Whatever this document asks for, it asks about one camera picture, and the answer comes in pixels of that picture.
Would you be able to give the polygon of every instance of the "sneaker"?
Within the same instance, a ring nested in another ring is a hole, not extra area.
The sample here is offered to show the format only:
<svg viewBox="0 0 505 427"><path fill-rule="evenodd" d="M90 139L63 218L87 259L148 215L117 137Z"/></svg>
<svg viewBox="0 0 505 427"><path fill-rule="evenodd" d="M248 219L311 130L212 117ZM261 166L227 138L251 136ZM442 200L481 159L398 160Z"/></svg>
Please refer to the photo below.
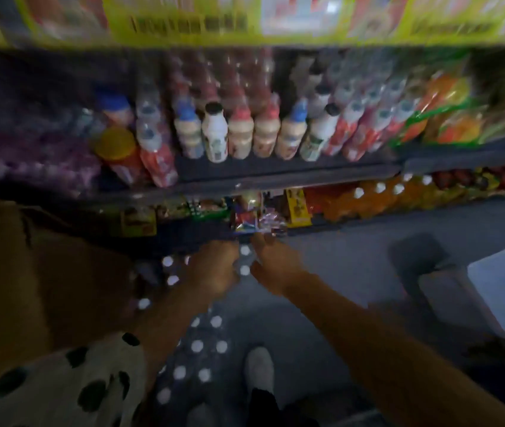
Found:
<svg viewBox="0 0 505 427"><path fill-rule="evenodd" d="M186 427L217 427L215 414L209 405L202 403L187 414Z"/></svg>
<svg viewBox="0 0 505 427"><path fill-rule="evenodd" d="M254 388L274 394L274 364L265 347L257 347L247 354L244 360L244 381L249 395Z"/></svg>

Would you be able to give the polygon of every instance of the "hand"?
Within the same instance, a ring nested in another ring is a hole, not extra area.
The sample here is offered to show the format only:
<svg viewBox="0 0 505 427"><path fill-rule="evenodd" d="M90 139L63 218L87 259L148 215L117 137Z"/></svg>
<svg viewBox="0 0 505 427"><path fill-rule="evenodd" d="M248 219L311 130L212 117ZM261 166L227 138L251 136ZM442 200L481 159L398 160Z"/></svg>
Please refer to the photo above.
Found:
<svg viewBox="0 0 505 427"><path fill-rule="evenodd" d="M271 234L256 233L251 242L260 259L252 264L251 274L271 293L284 295L306 272L299 253Z"/></svg>
<svg viewBox="0 0 505 427"><path fill-rule="evenodd" d="M210 301L223 296L239 279L233 264L239 258L239 245L229 241L211 241L189 259L186 278Z"/></svg>

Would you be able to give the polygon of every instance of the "polka dot clothing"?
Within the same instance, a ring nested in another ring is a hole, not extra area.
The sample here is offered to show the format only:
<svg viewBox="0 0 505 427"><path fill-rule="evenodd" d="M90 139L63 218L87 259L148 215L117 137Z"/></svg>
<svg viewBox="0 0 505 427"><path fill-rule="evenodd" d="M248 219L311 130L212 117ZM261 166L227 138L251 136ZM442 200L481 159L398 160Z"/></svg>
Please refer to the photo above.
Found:
<svg viewBox="0 0 505 427"><path fill-rule="evenodd" d="M0 377L0 427L129 427L145 396L140 341L120 333Z"/></svg>

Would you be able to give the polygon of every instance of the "gray floor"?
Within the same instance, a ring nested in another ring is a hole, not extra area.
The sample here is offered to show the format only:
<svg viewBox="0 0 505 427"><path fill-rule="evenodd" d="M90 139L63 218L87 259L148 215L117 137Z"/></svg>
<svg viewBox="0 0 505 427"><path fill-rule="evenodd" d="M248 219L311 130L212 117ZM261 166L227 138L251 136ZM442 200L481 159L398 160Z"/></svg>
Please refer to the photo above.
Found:
<svg viewBox="0 0 505 427"><path fill-rule="evenodd" d="M422 266L428 270L447 255L457 264L468 264L505 248L505 205L422 213L285 242L302 253L311 272L362 306L420 303L412 280ZM264 344L274 359L275 395L281 407L351 383L347 366L313 325L252 277L242 279L221 307L233 343L220 387L226 406L244 407L242 363L246 352L258 344ZM427 342L429 333L430 328L424 335ZM225 425L238 422L225 420Z"/></svg>

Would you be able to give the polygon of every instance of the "yellow bottle cap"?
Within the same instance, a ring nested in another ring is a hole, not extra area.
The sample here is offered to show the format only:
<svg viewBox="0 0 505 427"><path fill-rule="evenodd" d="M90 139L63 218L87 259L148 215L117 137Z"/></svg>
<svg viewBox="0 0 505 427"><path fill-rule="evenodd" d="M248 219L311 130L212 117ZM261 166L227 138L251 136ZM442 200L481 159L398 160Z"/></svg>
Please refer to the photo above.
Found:
<svg viewBox="0 0 505 427"><path fill-rule="evenodd" d="M127 128L111 127L104 130L92 148L103 160L121 160L135 151L136 140Z"/></svg>

